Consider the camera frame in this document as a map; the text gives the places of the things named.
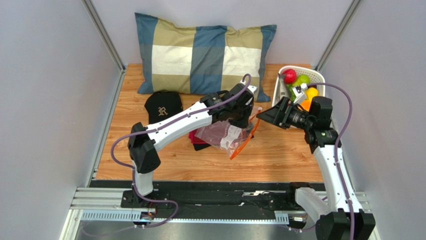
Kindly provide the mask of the orange yellow mango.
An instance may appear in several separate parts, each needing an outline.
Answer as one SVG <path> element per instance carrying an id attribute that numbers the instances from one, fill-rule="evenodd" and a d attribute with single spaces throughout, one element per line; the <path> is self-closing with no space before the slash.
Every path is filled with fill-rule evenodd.
<path id="1" fill-rule="evenodd" d="M 302 103 L 300 103 L 300 106 L 307 112 L 309 112 L 311 107 L 311 101 L 310 100 L 304 100 Z"/>

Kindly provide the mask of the yellow pear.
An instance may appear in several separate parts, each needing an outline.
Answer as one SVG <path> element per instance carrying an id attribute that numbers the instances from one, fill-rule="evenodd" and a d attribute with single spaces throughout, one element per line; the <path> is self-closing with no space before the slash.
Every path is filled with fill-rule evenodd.
<path id="1" fill-rule="evenodd" d="M 315 87 L 309 87 L 305 92 L 306 100 L 312 101 L 312 99 L 319 95 L 319 91 Z"/>

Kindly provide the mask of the clear zip bag orange zipper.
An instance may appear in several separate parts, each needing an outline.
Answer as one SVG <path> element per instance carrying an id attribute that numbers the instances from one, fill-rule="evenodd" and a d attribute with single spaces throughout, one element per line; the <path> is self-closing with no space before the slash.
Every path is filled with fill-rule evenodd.
<path id="1" fill-rule="evenodd" d="M 217 149 L 226 151 L 232 160 L 254 137 L 260 124 L 260 120 L 257 120 L 256 116 L 262 109 L 261 106 L 254 107 L 249 117 L 247 128 L 233 126 L 228 121 L 218 121 L 197 129 L 195 136 Z"/>

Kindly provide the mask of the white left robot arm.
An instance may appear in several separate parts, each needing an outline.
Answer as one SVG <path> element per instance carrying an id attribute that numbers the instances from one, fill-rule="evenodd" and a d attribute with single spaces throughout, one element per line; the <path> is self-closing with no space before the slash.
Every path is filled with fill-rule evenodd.
<path id="1" fill-rule="evenodd" d="M 257 90 L 256 86 L 240 82 L 230 91 L 210 93 L 190 108 L 158 123 L 134 124 L 127 147 L 134 167 L 132 188 L 136 195 L 147 196 L 153 191 L 154 170 L 161 164 L 158 152 L 174 140 L 216 122 L 247 127 Z"/>

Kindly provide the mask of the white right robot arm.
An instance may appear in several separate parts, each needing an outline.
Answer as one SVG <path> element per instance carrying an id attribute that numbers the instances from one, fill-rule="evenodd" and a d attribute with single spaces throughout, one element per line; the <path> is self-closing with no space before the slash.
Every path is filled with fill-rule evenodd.
<path id="1" fill-rule="evenodd" d="M 257 118 L 281 129 L 293 126 L 305 132 L 305 141 L 317 161 L 327 194 L 324 202 L 315 190 L 299 187 L 295 203 L 314 221 L 318 240 L 367 240 L 376 226 L 372 213 L 364 210 L 352 187 L 343 161 L 339 134 L 331 127 L 332 100 L 312 99 L 309 111 L 287 97 Z"/>

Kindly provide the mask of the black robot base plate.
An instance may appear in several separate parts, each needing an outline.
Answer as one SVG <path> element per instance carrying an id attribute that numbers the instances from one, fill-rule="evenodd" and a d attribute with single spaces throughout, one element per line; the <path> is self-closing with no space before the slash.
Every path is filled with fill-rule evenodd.
<path id="1" fill-rule="evenodd" d="M 297 187 L 325 191 L 315 182 L 154 181 L 147 198 L 156 202 L 149 203 L 130 190 L 129 180 L 93 180 L 89 187 L 118 188 L 120 207 L 147 208 L 157 219 L 176 211 L 174 220 L 275 220 L 275 211 L 302 210 L 291 199 Z"/>

